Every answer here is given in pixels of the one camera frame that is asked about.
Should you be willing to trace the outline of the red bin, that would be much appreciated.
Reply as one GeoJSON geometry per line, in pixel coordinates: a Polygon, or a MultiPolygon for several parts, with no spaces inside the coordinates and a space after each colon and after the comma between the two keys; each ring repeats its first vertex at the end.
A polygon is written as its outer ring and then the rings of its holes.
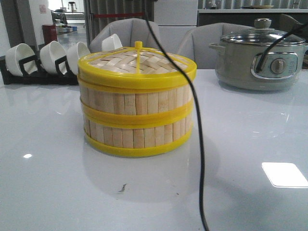
{"type": "Polygon", "coordinates": [[[45,45],[52,41],[57,41],[56,26],[54,24],[42,25],[42,31],[45,45]]]}

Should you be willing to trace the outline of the black bowl rack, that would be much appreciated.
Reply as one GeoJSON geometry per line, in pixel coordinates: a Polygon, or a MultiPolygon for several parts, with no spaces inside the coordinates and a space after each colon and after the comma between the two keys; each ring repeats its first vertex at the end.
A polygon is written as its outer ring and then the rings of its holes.
{"type": "Polygon", "coordinates": [[[41,65],[40,59],[36,55],[21,59],[19,67],[22,75],[12,75],[6,67],[5,56],[0,58],[0,70],[3,83],[9,84],[41,84],[41,85],[77,85],[77,76],[70,70],[67,57],[63,56],[54,62],[56,74],[48,73],[41,65]],[[25,64],[34,61],[37,71],[29,74],[25,70],[25,64]]]}

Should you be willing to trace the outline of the grey electric cooking pot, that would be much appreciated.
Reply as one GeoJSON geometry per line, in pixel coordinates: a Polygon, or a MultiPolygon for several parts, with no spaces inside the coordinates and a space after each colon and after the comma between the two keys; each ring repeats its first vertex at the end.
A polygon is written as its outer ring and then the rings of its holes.
{"type": "Polygon", "coordinates": [[[248,90],[285,90],[299,79],[308,45],[275,46],[264,59],[261,71],[257,65],[266,46],[241,43],[211,43],[218,52],[216,75],[228,85],[248,90]]]}

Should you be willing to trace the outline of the woven bamboo steamer lid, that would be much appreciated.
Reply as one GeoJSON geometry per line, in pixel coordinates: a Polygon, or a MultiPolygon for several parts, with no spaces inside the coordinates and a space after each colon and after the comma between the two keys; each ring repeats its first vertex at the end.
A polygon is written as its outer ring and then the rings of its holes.
{"type": "Polygon", "coordinates": [[[135,47],[100,51],[83,56],[78,61],[77,78],[107,90],[124,89],[126,92],[147,92],[184,86],[186,78],[176,69],[180,67],[190,80],[195,79],[197,65],[176,54],[145,48],[137,41],[135,47]]]}

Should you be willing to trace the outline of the bamboo steamer tray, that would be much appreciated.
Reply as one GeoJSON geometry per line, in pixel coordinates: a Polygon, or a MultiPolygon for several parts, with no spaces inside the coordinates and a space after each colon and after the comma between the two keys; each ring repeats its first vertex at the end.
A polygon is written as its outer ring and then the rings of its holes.
{"type": "Polygon", "coordinates": [[[189,130],[193,97],[188,85],[160,90],[128,90],[79,82],[85,117],[115,128],[175,124],[189,130]]]}
{"type": "Polygon", "coordinates": [[[148,157],[175,150],[192,133],[192,116],[152,128],[112,128],[84,118],[85,138],[95,149],[123,157],[148,157]]]}

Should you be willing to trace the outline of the right grey upholstered chair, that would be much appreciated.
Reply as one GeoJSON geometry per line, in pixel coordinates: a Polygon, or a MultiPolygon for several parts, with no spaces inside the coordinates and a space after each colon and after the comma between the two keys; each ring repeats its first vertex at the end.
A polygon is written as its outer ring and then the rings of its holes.
{"type": "Polygon", "coordinates": [[[198,26],[184,35],[177,54],[193,60],[198,69],[215,69],[218,53],[209,45],[218,43],[220,38],[226,34],[246,28],[250,26],[230,23],[198,26]]]}

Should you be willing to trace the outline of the white cabinet boxes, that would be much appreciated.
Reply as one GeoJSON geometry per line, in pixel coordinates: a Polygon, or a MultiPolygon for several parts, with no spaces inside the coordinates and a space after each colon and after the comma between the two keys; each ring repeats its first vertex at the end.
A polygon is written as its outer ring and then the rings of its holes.
{"type": "Polygon", "coordinates": [[[161,45],[176,53],[183,36],[197,26],[197,0],[157,0],[154,2],[154,22],[158,24],[161,45]]]}

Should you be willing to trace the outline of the glass pot lid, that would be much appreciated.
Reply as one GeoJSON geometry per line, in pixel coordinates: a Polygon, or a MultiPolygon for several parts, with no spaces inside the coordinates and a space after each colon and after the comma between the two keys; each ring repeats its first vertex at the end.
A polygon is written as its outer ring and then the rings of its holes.
{"type": "Polygon", "coordinates": [[[221,37],[223,42],[249,45],[269,46],[286,34],[285,31],[270,28],[271,19],[258,18],[254,20],[254,27],[231,32],[221,37]]]}

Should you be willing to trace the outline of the white ceramic bowl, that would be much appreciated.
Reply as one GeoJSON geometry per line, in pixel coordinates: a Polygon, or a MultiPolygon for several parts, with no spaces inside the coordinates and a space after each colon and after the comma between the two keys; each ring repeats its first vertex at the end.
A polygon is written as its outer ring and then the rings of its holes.
{"type": "Polygon", "coordinates": [[[90,51],[84,42],[77,42],[67,50],[68,65],[73,74],[78,74],[78,60],[88,54],[90,51]]]}
{"type": "Polygon", "coordinates": [[[41,64],[49,74],[57,74],[55,61],[64,56],[66,51],[57,41],[52,41],[40,50],[41,64]]]}
{"type": "Polygon", "coordinates": [[[5,54],[5,62],[7,69],[12,75],[22,77],[23,73],[21,71],[19,61],[34,54],[35,53],[31,49],[31,47],[25,43],[20,43],[10,48],[5,54]]]}
{"type": "Polygon", "coordinates": [[[117,34],[105,38],[101,44],[102,51],[112,51],[122,47],[122,42],[117,34]]]}

